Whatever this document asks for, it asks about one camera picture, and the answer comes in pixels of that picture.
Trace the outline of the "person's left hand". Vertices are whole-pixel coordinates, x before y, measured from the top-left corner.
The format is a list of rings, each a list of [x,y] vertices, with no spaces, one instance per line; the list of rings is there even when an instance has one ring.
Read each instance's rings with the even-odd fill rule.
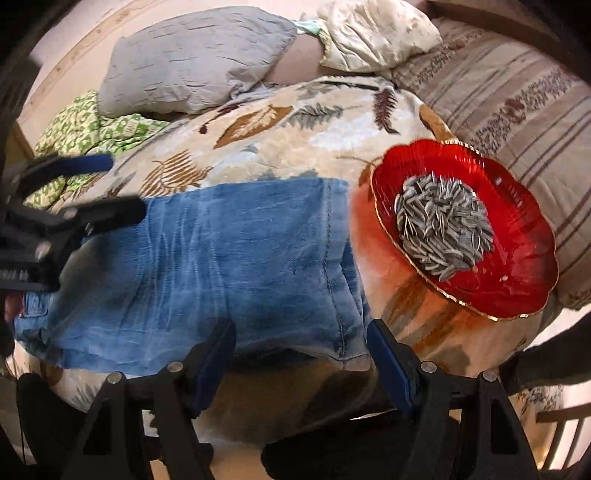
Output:
[[[24,309],[24,293],[8,292],[4,300],[4,319],[7,323],[13,323]]]

